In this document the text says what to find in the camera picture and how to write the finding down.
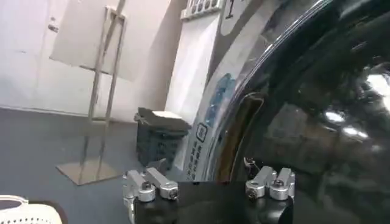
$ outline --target laundry basket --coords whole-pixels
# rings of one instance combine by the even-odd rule
[[[49,205],[31,204],[28,200],[14,195],[0,195],[0,203],[15,204],[0,210],[0,224],[62,224],[60,214]]]

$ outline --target display stand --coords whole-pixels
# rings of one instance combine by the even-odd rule
[[[106,7],[105,20],[103,24],[103,31],[101,35],[101,42],[96,57],[95,64],[95,76],[93,81],[93,89],[91,93],[90,107],[88,111],[88,129],[85,133],[83,149],[79,162],[66,163],[57,166],[58,170],[62,174],[66,175],[77,185],[88,184],[92,182],[107,180],[109,178],[117,177],[120,175],[114,168],[107,163],[103,162],[104,150],[106,145],[107,133],[110,126],[110,117],[112,110],[113,97],[115,93],[116,79],[118,78],[119,61],[121,58],[121,51],[123,45],[124,34],[126,32],[126,17],[123,16],[122,10],[126,0],[120,0],[116,10]],[[108,97],[107,110],[105,113],[105,119],[94,119],[94,109],[96,101],[98,99],[99,81],[102,74],[102,66],[107,53],[108,46],[110,44],[115,26],[121,24],[121,34],[119,37],[118,47],[116,48],[115,60],[113,69],[111,72],[112,81],[110,87],[110,94]],[[93,133],[98,132],[98,136],[101,138],[101,144],[99,149],[99,157],[88,159],[87,152],[90,145],[90,139]]]

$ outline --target stand base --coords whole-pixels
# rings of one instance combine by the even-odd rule
[[[90,159],[85,161],[83,171],[81,170],[79,162],[58,165],[57,169],[77,185],[89,184],[120,176],[120,173],[118,173],[114,168],[107,163],[102,162],[100,175],[97,177],[98,167],[99,160]]]

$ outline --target screw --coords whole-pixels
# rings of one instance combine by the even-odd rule
[[[284,182],[281,181],[281,180],[275,180],[274,181],[274,186],[275,187],[283,187],[284,185],[285,185]]]
[[[250,200],[256,200],[257,199],[257,193],[254,189],[248,189],[246,192],[246,195]]]
[[[149,190],[150,188],[152,188],[152,184],[149,181],[145,181],[141,185],[142,190]]]
[[[178,190],[173,189],[173,190],[171,190],[171,191],[169,192],[168,195],[169,195],[169,198],[170,198],[171,200],[176,200],[177,197],[179,196],[179,192],[178,192]]]

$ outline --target metal clamp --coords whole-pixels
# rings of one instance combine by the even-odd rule
[[[145,178],[160,190],[162,198],[176,200],[179,196],[179,185],[175,181],[170,181],[155,168],[147,168]]]
[[[248,198],[251,200],[256,200],[260,197],[263,197],[266,187],[268,187],[269,183],[276,179],[276,174],[276,171],[274,171],[273,168],[269,166],[264,166],[261,168],[255,178],[253,180],[247,181],[245,184]]]
[[[288,196],[294,199],[295,174],[289,168],[283,168],[279,176],[269,187],[269,196],[275,200],[286,200]]]
[[[136,170],[130,170],[126,173],[124,188],[125,198],[136,197],[142,202],[155,199],[155,186],[146,181]]]

